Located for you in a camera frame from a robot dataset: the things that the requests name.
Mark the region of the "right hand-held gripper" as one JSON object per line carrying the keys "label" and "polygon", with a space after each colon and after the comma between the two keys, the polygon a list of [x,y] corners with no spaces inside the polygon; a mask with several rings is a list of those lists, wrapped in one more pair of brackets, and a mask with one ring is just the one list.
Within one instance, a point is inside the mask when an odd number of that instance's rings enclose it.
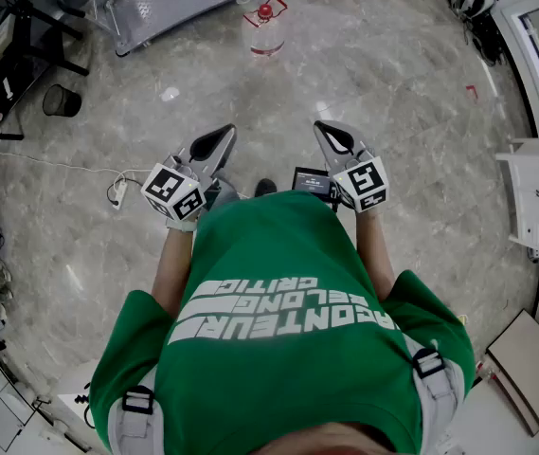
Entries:
{"label": "right hand-held gripper", "polygon": [[353,155],[329,172],[341,203],[362,213],[376,209],[388,200],[388,179],[383,161],[367,149],[357,128],[342,121],[316,120],[314,135],[327,162],[336,162],[340,155]]}

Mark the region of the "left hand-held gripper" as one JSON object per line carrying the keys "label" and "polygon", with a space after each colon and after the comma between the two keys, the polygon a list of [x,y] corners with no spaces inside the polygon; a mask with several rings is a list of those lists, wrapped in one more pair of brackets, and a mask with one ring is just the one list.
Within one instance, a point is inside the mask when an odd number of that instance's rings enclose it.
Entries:
{"label": "left hand-held gripper", "polygon": [[151,207],[172,221],[190,221],[215,202],[220,186],[215,173],[231,154],[237,137],[232,123],[194,139],[163,163],[156,163],[141,188]]}

